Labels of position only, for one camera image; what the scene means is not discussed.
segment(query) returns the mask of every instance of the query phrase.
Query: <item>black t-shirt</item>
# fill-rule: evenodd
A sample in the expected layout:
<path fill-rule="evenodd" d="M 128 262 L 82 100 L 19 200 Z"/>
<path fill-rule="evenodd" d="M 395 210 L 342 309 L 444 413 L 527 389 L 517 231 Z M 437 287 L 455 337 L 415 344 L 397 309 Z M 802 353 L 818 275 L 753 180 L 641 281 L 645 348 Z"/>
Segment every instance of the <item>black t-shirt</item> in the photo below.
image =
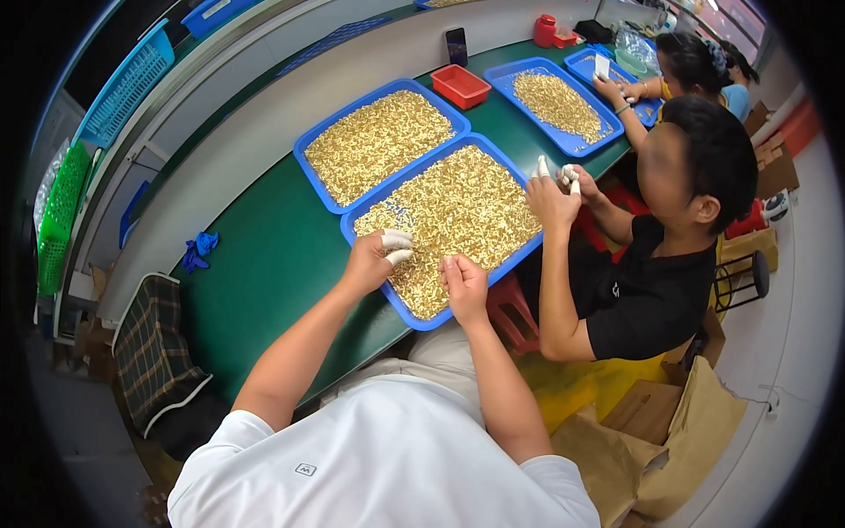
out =
<path fill-rule="evenodd" d="M 631 230 L 634 241 L 618 264 L 596 267 L 584 278 L 570 277 L 596 359 L 663 354 L 692 337 L 707 310 L 716 244 L 698 253 L 653 259 L 663 225 L 652 215 L 640 215 Z"/>

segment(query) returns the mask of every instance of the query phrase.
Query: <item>red plastic box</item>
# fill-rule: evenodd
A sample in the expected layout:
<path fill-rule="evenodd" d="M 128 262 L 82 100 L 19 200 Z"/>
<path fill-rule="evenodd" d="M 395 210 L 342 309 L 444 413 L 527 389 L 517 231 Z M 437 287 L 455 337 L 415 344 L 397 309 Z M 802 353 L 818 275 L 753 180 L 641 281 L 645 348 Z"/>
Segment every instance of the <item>red plastic box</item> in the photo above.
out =
<path fill-rule="evenodd" d="M 490 85 L 457 64 L 450 64 L 432 72 L 434 91 L 455 103 L 461 110 L 469 110 L 487 100 Z"/>

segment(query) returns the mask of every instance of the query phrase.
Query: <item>green table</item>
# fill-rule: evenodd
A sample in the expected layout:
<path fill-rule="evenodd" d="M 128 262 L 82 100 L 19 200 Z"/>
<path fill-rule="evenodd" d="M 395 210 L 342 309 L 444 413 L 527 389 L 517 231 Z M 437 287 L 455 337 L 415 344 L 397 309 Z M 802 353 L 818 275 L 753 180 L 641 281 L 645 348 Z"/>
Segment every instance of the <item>green table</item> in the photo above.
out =
<path fill-rule="evenodd" d="M 530 41 L 480 53 L 468 69 L 543 56 L 561 64 L 582 46 L 543 50 Z M 428 74 L 417 78 L 431 86 Z M 496 90 L 486 102 L 464 112 L 474 132 L 492 140 L 523 171 L 540 154 L 558 166 L 581 163 L 599 177 L 625 152 L 627 139 L 585 158 L 564 155 L 522 112 Z M 349 245 L 339 217 L 322 205 L 292 155 L 269 169 L 209 227 L 220 246 L 207 258 L 211 267 L 182 280 L 184 331 L 198 366 L 213 373 L 218 392 L 234 401 L 250 369 L 273 340 L 297 321 L 341 277 Z M 377 356 L 410 329 L 376 291 L 352 312 L 326 356 L 302 403 Z"/>

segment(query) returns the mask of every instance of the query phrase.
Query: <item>black hair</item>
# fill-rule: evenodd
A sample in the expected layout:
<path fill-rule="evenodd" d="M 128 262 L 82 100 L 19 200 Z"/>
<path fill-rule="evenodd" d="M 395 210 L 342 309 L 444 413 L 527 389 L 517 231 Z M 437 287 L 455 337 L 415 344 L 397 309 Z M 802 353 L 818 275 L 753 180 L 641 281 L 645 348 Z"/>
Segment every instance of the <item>black hair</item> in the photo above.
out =
<path fill-rule="evenodd" d="M 687 135 L 692 197 L 709 195 L 722 206 L 711 232 L 745 218 L 757 192 L 757 158 L 743 124 L 724 106 L 692 95 L 667 101 L 663 122 Z"/>
<path fill-rule="evenodd" d="M 757 84 L 760 83 L 760 75 L 748 64 L 748 59 L 745 58 L 739 48 L 728 41 L 719 41 L 719 45 L 722 46 L 728 58 L 728 68 L 739 66 L 739 71 L 746 79 L 753 80 Z"/>
<path fill-rule="evenodd" d="M 716 95 L 731 84 L 726 58 L 719 45 L 705 43 L 698 35 L 685 31 L 662 33 L 655 42 L 657 50 L 669 60 L 669 73 L 686 92 L 698 84 L 707 94 Z"/>

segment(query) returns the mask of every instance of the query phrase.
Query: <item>white floor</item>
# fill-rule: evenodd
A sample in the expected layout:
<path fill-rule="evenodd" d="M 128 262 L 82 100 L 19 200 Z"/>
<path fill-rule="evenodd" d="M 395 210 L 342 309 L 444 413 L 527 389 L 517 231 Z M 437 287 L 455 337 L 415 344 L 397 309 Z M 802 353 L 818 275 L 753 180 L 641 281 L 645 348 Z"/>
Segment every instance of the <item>white floor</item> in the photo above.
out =
<path fill-rule="evenodd" d="M 810 440 L 837 359 L 842 324 L 842 204 L 820 135 L 795 158 L 801 187 L 777 229 L 779 268 L 767 298 L 728 312 L 716 372 L 750 402 L 695 496 L 661 527 L 754 526 Z"/>

